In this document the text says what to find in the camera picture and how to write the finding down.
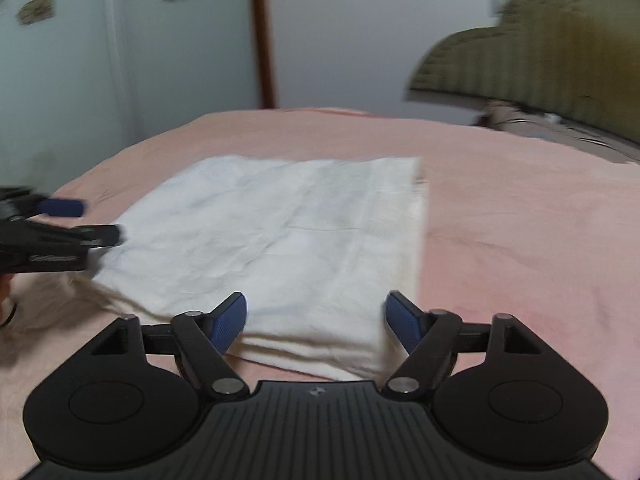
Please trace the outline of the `person's left hand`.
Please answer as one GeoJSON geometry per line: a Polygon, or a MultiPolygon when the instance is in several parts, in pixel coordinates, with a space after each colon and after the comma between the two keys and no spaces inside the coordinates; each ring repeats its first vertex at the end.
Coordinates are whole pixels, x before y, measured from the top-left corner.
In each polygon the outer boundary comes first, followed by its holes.
{"type": "Polygon", "coordinates": [[[9,297],[12,278],[13,278],[12,274],[0,275],[0,306],[3,306],[4,302],[6,301],[6,298],[9,297]]]}

